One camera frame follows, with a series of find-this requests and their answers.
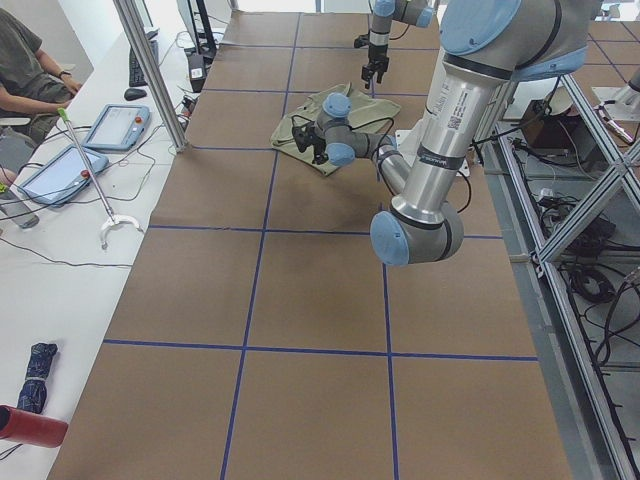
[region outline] floor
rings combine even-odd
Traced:
[[[309,93],[362,89],[367,27],[234,14],[51,480],[571,478],[481,169],[461,251],[386,268],[375,169],[270,149]],[[396,128],[437,45],[394,46],[373,96],[402,105]]]

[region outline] computer mouse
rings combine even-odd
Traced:
[[[124,91],[124,99],[127,100],[128,102],[132,100],[137,100],[139,98],[146,97],[146,96],[147,96],[147,92],[145,90],[142,90],[141,88],[127,88]]]

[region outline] person's arm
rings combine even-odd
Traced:
[[[39,48],[35,52],[35,55],[42,69],[49,75],[53,75],[54,77],[58,77],[60,80],[62,80],[62,82],[73,95],[78,93],[78,90],[82,88],[82,84],[80,82],[77,82],[70,73],[64,72],[62,75],[60,75],[60,72],[63,71],[62,67],[60,67],[60,65],[58,65],[56,61],[47,54],[47,52]]]
[[[0,108],[8,112],[25,113],[58,113],[58,108],[67,108],[71,100],[64,103],[48,103],[31,98],[11,95],[4,87],[0,87]]]

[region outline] green cloth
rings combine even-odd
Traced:
[[[28,84],[46,75],[35,52],[42,40],[9,12],[0,8],[0,86],[24,96]]]
[[[271,146],[276,150],[279,150],[287,155],[290,155],[298,160],[301,160],[312,167],[320,170],[324,175],[331,175],[338,168],[331,165],[329,162],[324,165],[313,165],[313,148],[309,147],[306,152],[300,153],[296,143],[291,134],[292,118],[294,115],[300,115],[308,118],[309,120],[316,120],[318,114],[322,110],[322,102],[329,96],[329,94],[339,92],[351,100],[351,113],[349,114],[349,123],[352,127],[356,128],[359,125],[364,125],[369,122],[373,122],[363,128],[358,128],[362,133],[376,133],[387,122],[388,118],[395,117],[400,111],[400,105],[390,100],[373,99],[368,95],[354,89],[351,84],[336,85],[324,92],[315,93],[307,98],[307,101],[295,109],[293,112],[288,113],[280,121],[278,128],[271,135]],[[305,123],[302,118],[295,119],[296,125]]]

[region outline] pants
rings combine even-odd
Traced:
[[[54,80],[49,75],[40,75],[31,81],[22,96],[48,103],[63,103],[73,98],[73,95],[63,83]],[[28,135],[39,145],[44,141],[60,116],[57,113],[39,113],[31,118],[32,120],[28,125],[14,127],[14,130]]]

